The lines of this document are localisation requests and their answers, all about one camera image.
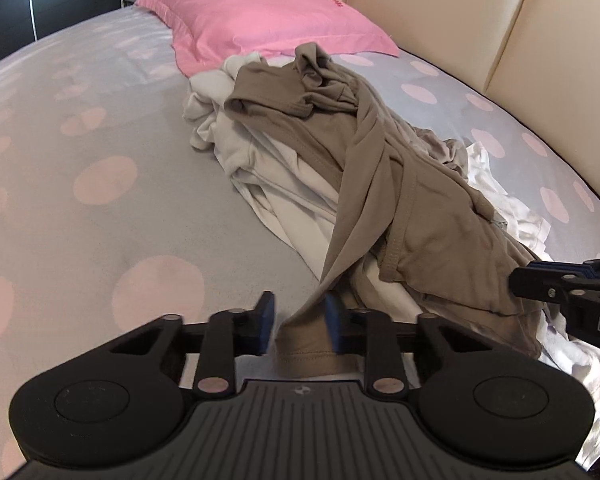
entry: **brown garment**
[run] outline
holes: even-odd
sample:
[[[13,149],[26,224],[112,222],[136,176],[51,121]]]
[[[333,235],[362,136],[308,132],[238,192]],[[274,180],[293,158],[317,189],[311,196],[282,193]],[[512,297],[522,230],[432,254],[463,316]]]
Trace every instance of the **brown garment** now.
[[[339,192],[320,286],[276,339],[282,373],[343,371],[318,302],[346,273],[357,298],[381,308],[356,271],[369,251],[380,279],[408,285],[424,309],[538,357],[542,304],[507,287],[510,272],[534,257],[494,224],[493,206],[463,179],[457,144],[396,116],[315,43],[299,46],[295,62],[281,68],[242,67],[225,110],[296,150]]]

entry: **bed sheet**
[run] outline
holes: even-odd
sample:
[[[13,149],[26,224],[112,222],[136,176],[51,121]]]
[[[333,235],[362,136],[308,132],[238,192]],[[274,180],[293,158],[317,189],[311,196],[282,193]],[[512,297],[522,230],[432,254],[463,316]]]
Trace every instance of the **bed sheet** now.
[[[215,157],[190,148],[170,43],[131,7],[0,62],[0,478],[22,462],[8,404],[35,374],[161,314],[202,321],[263,290],[279,323],[317,283]],[[408,54],[336,60],[416,126],[483,142],[504,188],[552,224],[554,259],[600,254],[600,202],[506,112]],[[269,358],[237,371],[275,377]]]

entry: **bed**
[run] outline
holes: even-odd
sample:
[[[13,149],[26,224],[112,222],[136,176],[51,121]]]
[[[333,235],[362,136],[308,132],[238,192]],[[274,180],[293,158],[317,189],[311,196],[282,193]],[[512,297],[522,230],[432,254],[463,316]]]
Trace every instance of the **bed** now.
[[[586,19],[600,0],[439,0],[459,2],[448,12],[343,1],[403,51],[334,60],[411,124],[480,142],[506,192],[550,224],[552,259],[600,258],[600,43],[582,39],[600,35]],[[171,31],[137,7],[0,62],[0,478],[23,460],[10,399],[37,373],[161,314],[201,322],[263,290],[276,293],[279,325],[317,285],[213,154],[191,149],[186,92]],[[240,358],[237,371],[238,382],[277,377],[268,357]]]

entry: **pile of clothes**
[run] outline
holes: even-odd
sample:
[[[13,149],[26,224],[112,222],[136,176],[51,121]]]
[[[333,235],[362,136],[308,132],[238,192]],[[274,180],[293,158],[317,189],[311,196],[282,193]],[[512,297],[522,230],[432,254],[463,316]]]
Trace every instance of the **pile of clothes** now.
[[[495,181],[481,144],[411,126],[315,43],[298,46],[283,66],[250,54],[196,74],[184,115],[191,144],[214,148],[263,224],[319,279],[303,306],[283,313],[282,374],[355,367],[331,351],[319,303],[336,290],[349,308],[402,322],[432,312],[579,373],[600,404],[600,350],[570,341],[556,308],[508,290],[513,269],[550,259],[549,225]],[[596,423],[581,453],[585,466],[600,452],[599,416]]]

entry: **cream garment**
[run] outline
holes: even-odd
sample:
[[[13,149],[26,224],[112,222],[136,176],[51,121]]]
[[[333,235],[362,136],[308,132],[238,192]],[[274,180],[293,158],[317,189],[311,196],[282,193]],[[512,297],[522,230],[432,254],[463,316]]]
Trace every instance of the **cream garment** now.
[[[184,117],[193,127],[190,143],[198,150],[214,147],[225,173],[260,221],[298,251],[320,279],[335,222],[337,192],[288,146],[261,132],[248,130],[224,114],[222,104],[234,89],[238,70],[245,63],[259,60],[257,54],[231,56],[219,69],[189,79]],[[512,236],[543,260],[551,260],[544,251],[549,224],[520,200],[509,196],[494,179],[488,154],[480,143],[472,144],[467,151],[469,184],[480,190],[506,219],[507,231]],[[376,258],[368,254],[359,265],[392,319],[415,322],[422,310],[400,283],[380,281]],[[282,310],[279,314],[286,318],[292,312]],[[596,419],[577,461],[589,468],[600,456],[600,350],[580,341],[569,341],[560,333],[563,330],[548,326],[542,319],[537,335],[542,344],[540,360],[576,377],[596,403]],[[405,354],[403,361],[411,385],[418,387],[413,357]]]

